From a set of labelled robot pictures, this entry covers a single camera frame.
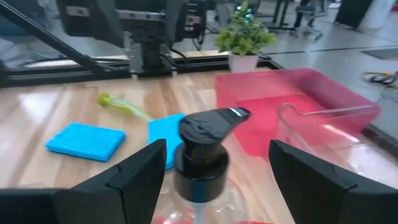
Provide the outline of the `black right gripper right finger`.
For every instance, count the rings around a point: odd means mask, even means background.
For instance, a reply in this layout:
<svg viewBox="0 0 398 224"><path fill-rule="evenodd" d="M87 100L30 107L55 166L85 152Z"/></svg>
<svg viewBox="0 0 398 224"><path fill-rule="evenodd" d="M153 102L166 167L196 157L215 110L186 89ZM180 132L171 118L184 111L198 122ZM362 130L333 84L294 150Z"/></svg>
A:
<svg viewBox="0 0 398 224"><path fill-rule="evenodd" d="M398 224L398 189L280 140L269 162L295 224Z"/></svg>

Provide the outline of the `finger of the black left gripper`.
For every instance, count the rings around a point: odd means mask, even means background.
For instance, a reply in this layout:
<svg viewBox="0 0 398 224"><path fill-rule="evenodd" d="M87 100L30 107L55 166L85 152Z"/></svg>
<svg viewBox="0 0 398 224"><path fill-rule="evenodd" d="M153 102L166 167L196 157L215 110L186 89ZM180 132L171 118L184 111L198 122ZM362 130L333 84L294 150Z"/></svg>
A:
<svg viewBox="0 0 398 224"><path fill-rule="evenodd" d="M180 42L183 39L187 5L185 0L165 2L165 41Z"/></svg>
<svg viewBox="0 0 398 224"><path fill-rule="evenodd" d="M93 0L93 37L117 47L124 46L115 0Z"/></svg>

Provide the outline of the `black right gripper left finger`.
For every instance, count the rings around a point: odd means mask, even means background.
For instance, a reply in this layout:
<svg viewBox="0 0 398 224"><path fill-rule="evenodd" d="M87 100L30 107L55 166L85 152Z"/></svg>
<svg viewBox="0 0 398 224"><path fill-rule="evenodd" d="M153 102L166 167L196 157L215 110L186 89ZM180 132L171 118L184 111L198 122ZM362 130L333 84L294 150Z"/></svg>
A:
<svg viewBox="0 0 398 224"><path fill-rule="evenodd" d="M55 194L58 224L149 224L164 179L166 141Z"/></svg>

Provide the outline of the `blue sponge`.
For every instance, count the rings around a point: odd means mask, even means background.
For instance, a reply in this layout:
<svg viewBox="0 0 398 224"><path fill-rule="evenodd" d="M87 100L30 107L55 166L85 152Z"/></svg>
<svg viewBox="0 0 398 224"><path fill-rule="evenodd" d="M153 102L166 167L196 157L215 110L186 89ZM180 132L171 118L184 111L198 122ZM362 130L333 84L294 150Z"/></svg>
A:
<svg viewBox="0 0 398 224"><path fill-rule="evenodd" d="M118 129L70 123L48 140L45 147L51 152L108 162L125 138L125 132Z"/></svg>
<svg viewBox="0 0 398 224"><path fill-rule="evenodd" d="M184 116L184 113L177 113L164 118L154 119L148 123L149 144L158 139L166 140L167 158L165 170L170 170L174 166L175 150L182 143L182 140L178 134L178 125Z"/></svg>

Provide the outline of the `yellow-green dish brush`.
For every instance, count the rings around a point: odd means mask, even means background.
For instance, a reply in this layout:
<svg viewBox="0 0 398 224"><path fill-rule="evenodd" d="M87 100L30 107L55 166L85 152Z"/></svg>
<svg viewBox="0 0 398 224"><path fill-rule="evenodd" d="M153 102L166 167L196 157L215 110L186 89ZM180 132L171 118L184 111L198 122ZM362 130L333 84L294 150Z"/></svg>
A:
<svg viewBox="0 0 398 224"><path fill-rule="evenodd" d="M144 110L140 109L138 106L125 100L112 98L109 96L108 93L100 93L97 96L96 102L100 106L110 106L124 113L139 116L146 121L153 120L153 118L150 115L148 115Z"/></svg>

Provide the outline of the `clear pump bottle black top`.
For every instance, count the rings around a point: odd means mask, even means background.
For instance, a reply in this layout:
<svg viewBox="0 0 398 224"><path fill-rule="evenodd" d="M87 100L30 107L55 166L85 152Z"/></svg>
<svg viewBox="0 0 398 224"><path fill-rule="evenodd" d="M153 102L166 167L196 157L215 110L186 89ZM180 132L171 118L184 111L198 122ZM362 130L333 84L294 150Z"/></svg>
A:
<svg viewBox="0 0 398 224"><path fill-rule="evenodd" d="M188 114L179 121L182 143L150 224L247 224L244 195L228 178L230 156L223 141L250 116L250 111L232 107Z"/></svg>

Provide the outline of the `narrow clear plastic bin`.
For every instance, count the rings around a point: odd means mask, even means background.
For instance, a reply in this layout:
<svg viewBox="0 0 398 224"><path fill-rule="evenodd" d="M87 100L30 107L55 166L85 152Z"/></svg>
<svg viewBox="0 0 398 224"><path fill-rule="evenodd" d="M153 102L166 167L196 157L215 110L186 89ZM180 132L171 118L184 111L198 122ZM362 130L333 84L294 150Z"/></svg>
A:
<svg viewBox="0 0 398 224"><path fill-rule="evenodd" d="M373 105L304 112L284 103L277 109L276 138L356 174L398 189L398 159L368 130Z"/></svg>

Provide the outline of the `green potted plant white pot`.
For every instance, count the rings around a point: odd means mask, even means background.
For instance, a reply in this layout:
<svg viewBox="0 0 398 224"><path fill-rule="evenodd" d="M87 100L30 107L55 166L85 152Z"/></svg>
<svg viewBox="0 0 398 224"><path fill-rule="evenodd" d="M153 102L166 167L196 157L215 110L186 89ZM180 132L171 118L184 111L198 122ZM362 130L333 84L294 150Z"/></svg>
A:
<svg viewBox="0 0 398 224"><path fill-rule="evenodd" d="M261 50L275 42L275 34L256 19L249 3L244 0L234 11L231 23L219 31L215 46L220 53L228 53L232 73L244 73L254 71Z"/></svg>

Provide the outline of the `red plastic bin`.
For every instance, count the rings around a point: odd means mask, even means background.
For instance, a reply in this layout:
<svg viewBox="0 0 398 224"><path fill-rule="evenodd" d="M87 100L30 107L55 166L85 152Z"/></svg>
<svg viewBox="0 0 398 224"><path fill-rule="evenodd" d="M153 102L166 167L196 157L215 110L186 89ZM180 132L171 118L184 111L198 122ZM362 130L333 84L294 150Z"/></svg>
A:
<svg viewBox="0 0 398 224"><path fill-rule="evenodd" d="M266 156L270 140L277 139L277 109L284 103L304 112L362 105L375 106L377 116L381 111L374 102L310 68L218 75L215 91L217 107L251 112L234 135L253 156Z"/></svg>

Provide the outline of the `office chair wheeled base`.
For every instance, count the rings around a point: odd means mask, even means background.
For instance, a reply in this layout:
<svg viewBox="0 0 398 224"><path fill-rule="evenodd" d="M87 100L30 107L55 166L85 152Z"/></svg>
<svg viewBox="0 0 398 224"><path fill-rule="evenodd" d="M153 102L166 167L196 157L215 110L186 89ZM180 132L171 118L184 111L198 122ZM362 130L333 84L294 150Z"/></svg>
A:
<svg viewBox="0 0 398 224"><path fill-rule="evenodd" d="M295 28L291 34L294 37L304 36L314 36L314 40L319 40L323 33L320 30L314 28L313 23L316 18L323 17L326 14L325 11L325 0L310 0L309 4L306 6L297 6L295 12L301 13L302 18L307 21L304 26Z"/></svg>

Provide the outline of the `gray floor mat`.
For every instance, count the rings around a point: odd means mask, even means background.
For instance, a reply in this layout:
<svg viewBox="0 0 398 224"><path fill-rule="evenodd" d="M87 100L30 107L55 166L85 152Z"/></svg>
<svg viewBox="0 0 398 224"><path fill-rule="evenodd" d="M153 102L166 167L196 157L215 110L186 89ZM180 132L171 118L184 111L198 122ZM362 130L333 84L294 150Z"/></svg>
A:
<svg viewBox="0 0 398 224"><path fill-rule="evenodd" d="M398 47L363 50L362 53L380 60L398 60Z"/></svg>

